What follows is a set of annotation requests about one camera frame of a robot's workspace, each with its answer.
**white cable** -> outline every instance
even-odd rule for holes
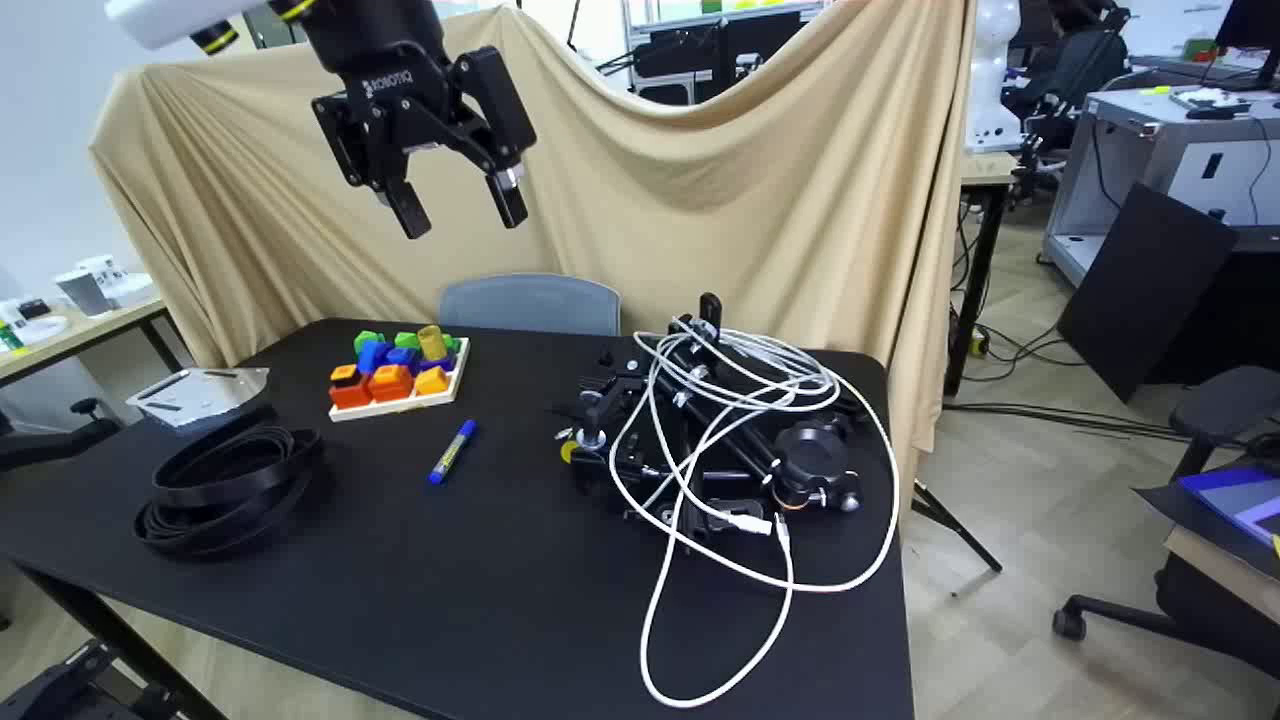
[[[725,409],[725,411],[703,429],[703,434],[701,434],[701,442],[696,442],[693,456],[701,456],[701,450],[710,448],[706,440],[714,434],[714,429],[721,429],[726,417],[731,417],[731,409]],[[672,524],[666,524],[666,526],[680,526],[685,501],[693,501],[693,486],[686,486],[686,474],[693,474],[693,472],[696,472],[696,461],[693,461],[693,464],[685,461],[680,467],[672,467],[672,474],[675,474],[675,482],[680,482],[680,497],[675,497],[675,504],[672,504]],[[771,533],[774,533],[774,544],[781,544],[781,554],[783,554],[783,570],[788,570],[788,580],[796,580],[791,536],[788,536],[783,514],[771,519]],[[685,697],[685,701],[680,701],[680,697],[658,692],[657,680],[650,680],[650,667],[648,667],[650,619],[657,619],[657,606],[658,606],[658,601],[663,601],[663,592],[666,592],[672,559],[675,559],[675,533],[666,533],[663,564],[658,564],[658,570],[657,570],[657,585],[650,585],[650,595],[648,595],[648,606],[644,606],[644,619],[640,619],[640,680],[644,680],[648,697],[658,701],[658,702],[666,702],[666,709],[703,709],[703,702],[714,702],[721,697],[726,697],[741,680],[749,680],[749,676],[764,662],[764,657],[771,653],[771,642],[774,642],[781,633],[788,629],[796,592],[791,592],[791,587],[783,592],[783,603],[781,603],[781,611],[774,611],[764,642],[750,653],[749,662],[741,662],[721,689],[710,689],[710,692],[703,692],[703,697]]]
[[[896,456],[892,456],[892,440],[888,440],[888,429],[881,424],[877,409],[865,398],[861,389],[853,389],[844,377],[828,373],[818,360],[810,360],[808,353],[791,346],[791,345],[781,345],[781,339],[766,339],[766,336],[749,336],[749,331],[731,331],[725,326],[721,331],[721,345],[735,346],[741,354],[750,354],[759,360],[764,366],[781,373],[781,380],[764,380],[757,377],[750,366],[735,365],[735,354],[721,353],[714,345],[706,345],[696,326],[686,326],[685,319],[675,319],[675,326],[685,326],[680,336],[658,336],[657,345],[648,345],[644,336],[636,336],[636,345],[650,354],[650,366],[648,366],[648,380],[644,380],[644,394],[636,398],[631,417],[622,419],[622,429],[617,432],[619,434],[631,434],[640,411],[648,409],[650,417],[650,429],[657,429],[657,442],[663,450],[663,464],[666,464],[666,474],[658,480],[658,486],[640,504],[626,482],[619,480],[617,472],[617,440],[608,448],[608,474],[617,482],[617,491],[626,501],[626,508],[650,524],[657,533],[666,536],[666,547],[663,547],[663,564],[658,564],[658,577],[650,585],[650,595],[648,595],[648,606],[644,606],[644,623],[640,623],[640,680],[648,689],[650,701],[666,702],[666,709],[703,709],[703,702],[714,702],[721,697],[726,697],[741,680],[749,680],[759,660],[771,653],[771,642],[781,640],[788,615],[791,615],[791,601],[796,592],[810,592],[810,595],[834,595],[834,592],[853,592],[861,585],[869,585],[885,559],[888,559],[888,547],[896,541],[896,519],[900,519],[900,467],[896,467]],[[686,373],[680,365],[672,365],[672,353],[680,345],[701,345],[701,353],[710,353],[725,366],[741,373],[745,380],[750,380],[757,389],[750,392],[735,392],[735,389],[721,389],[710,382],[703,373]],[[675,464],[672,448],[666,448],[666,432],[658,424],[658,411],[657,411],[657,382],[658,377],[672,377],[685,392],[706,398],[706,402],[721,402],[721,417],[703,429],[703,434],[696,440],[696,448]],[[701,513],[731,524],[731,526],[745,526],[745,533],[757,533],[749,519],[757,514],[731,514],[731,513],[721,513],[710,504],[703,504],[696,491],[693,491],[693,472],[701,464],[701,456],[706,448],[714,448],[725,434],[731,434],[735,429],[750,424],[757,417],[764,411],[818,411],[818,409],[830,409],[841,398],[841,392],[849,392],[871,419],[877,434],[881,434],[881,448],[885,448],[885,461],[888,461],[888,491],[892,491],[892,513],[888,513],[888,524],[885,524],[885,541],[871,554],[871,564],[865,570],[857,570],[853,580],[841,580],[841,585],[796,585],[796,559],[791,559],[791,536],[788,536],[788,524],[783,514],[771,519],[774,526],[774,544],[781,544],[781,554],[783,554],[783,580],[781,577],[766,577],[766,570],[757,570],[757,567],[745,567],[710,547],[703,547],[701,541],[685,536],[680,533],[680,513],[685,513],[685,501],[693,501]],[[680,482],[675,491],[675,504],[672,504],[672,519],[657,519],[648,513],[648,504],[666,486],[666,482]],[[757,585],[766,585],[766,587],[781,587],[783,592],[783,603],[774,611],[774,623],[766,629],[764,642],[757,649],[757,657],[735,667],[721,689],[703,692],[703,697],[693,697],[693,701],[675,701],[675,697],[663,697],[657,684],[650,684],[650,667],[648,667],[648,642],[650,642],[650,619],[657,619],[657,606],[658,606],[658,595],[666,587],[666,577],[672,577],[672,559],[675,559],[675,544],[701,552],[703,559],[714,559],[721,567],[735,570],[735,577],[749,577]]]
[[[617,472],[617,448],[619,448],[619,442],[608,448],[608,474],[613,474],[617,491],[622,497],[622,504],[626,504],[644,524],[650,524],[657,533],[675,536],[675,541],[680,541],[685,547],[693,547],[696,554],[703,554],[703,559],[710,559],[710,564],[721,564],[721,567],[726,567],[726,570],[735,570],[735,577],[745,577],[745,580],[757,580],[757,585],[766,585],[766,587],[791,587],[791,592],[805,592],[805,595],[857,592],[857,587],[865,587],[865,585],[885,567],[885,559],[888,559],[888,547],[892,547],[892,536],[896,536],[896,524],[900,524],[900,504],[904,504],[904,501],[900,501],[900,467],[896,467],[896,456],[892,456],[892,440],[888,440],[888,432],[885,432],[885,419],[881,419],[877,409],[865,398],[865,392],[853,389],[853,382],[849,382],[844,377],[834,377],[834,373],[828,373],[828,377],[869,411],[869,419],[871,419],[871,429],[877,429],[877,434],[881,434],[885,461],[888,461],[888,504],[892,504],[892,508],[888,508],[888,524],[885,524],[885,541],[881,541],[871,564],[869,564],[865,570],[849,577],[849,580],[834,580],[834,585],[796,585],[796,580],[781,580],[781,577],[745,567],[745,564],[710,552],[706,544],[685,536],[680,526],[666,526],[666,524],[657,519],[657,514],[626,491],[626,482],[619,480],[619,472]],[[622,419],[622,429],[619,429],[617,434],[631,434],[631,429],[636,429],[648,394],[650,394],[650,389],[644,392],[644,398],[631,409],[631,417]]]
[[[788,536],[788,524],[783,514],[771,519],[774,524],[774,547],[783,554],[783,567],[788,567],[788,580],[796,577],[796,554],[791,554],[791,536]],[[774,606],[774,619],[764,636],[764,642],[757,649],[757,657],[735,667],[721,689],[703,692],[703,697],[666,697],[663,689],[657,689],[650,680],[650,667],[648,667],[648,642],[650,642],[650,619],[657,619],[657,603],[666,587],[666,577],[672,577],[672,559],[675,559],[675,536],[666,536],[666,552],[663,552],[663,567],[650,585],[650,595],[648,595],[648,606],[644,606],[644,623],[640,623],[640,680],[648,689],[650,701],[666,702],[666,709],[703,709],[703,702],[714,702],[721,697],[726,697],[735,684],[745,684],[759,662],[764,657],[771,653],[771,642],[783,636],[788,619],[791,619],[791,601],[796,592],[783,592],[783,603]]]

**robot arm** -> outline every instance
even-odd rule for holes
[[[223,24],[265,0],[108,0],[108,14],[138,45],[161,48],[191,36],[219,51],[237,38]],[[279,21],[301,24],[342,90],[317,96],[311,110],[348,182],[367,182],[394,212],[403,235],[430,229],[408,182],[408,156],[449,142],[467,156],[506,229],[529,207],[518,156],[534,142],[518,90],[495,48],[455,59],[430,0],[269,0]]]

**metal stand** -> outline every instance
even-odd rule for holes
[[[1005,570],[1005,564],[987,552],[987,544],[980,544],[964,524],[959,514],[932,497],[932,486],[916,482],[916,497],[913,497],[913,513],[950,526],[990,570]]]
[[[148,336],[148,345],[156,346],[156,354],[161,354],[161,365],[163,365],[169,373],[181,373],[181,366],[182,366],[182,365],[170,354],[170,346],[163,345],[163,336],[161,336],[161,326],[156,326],[156,316],[143,319],[143,336]]]
[[[56,577],[32,570],[41,585],[76,623],[84,623],[98,642],[108,642],[148,689],[169,692],[182,716],[191,720],[223,720],[195,684],[186,684],[143,636],[134,636],[98,595],[65,585]]]
[[[967,289],[964,289],[959,319],[950,326],[950,354],[947,354],[947,382],[944,382],[947,394],[957,394],[964,382],[964,360],[967,360],[971,326],[982,310],[982,291],[990,279],[990,254],[994,254],[994,235],[1005,222],[1006,182],[964,188],[964,197],[982,207],[982,229],[971,239]]]
[[[1158,611],[1123,606],[1123,603],[1109,603],[1109,601],[1094,601],[1094,595],[1068,595],[1068,603],[1061,611],[1051,611],[1051,633],[1078,642],[1085,633],[1088,633],[1085,629],[1085,611],[1115,619],[1115,623],[1133,623],[1133,629],[1144,629],[1144,633],[1154,633],[1154,636],[1166,636],[1166,640],[1180,640],[1180,642],[1196,642],[1196,649],[1209,649],[1209,653],[1229,653],[1225,642],[1212,642],[1209,636],[1196,636],[1196,633],[1172,623]]]

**wooden toy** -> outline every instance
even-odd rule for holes
[[[354,365],[338,365],[330,366],[328,377],[328,402],[330,409],[354,409],[354,402],[367,402],[367,389],[359,380],[359,366]]]
[[[352,365],[338,365],[328,377],[328,419],[352,424],[451,402],[465,366],[467,339],[430,325],[387,336],[359,331],[352,339]]]

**orange block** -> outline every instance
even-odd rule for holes
[[[367,380],[370,398],[403,398],[412,392],[412,373],[399,365],[383,365]]]

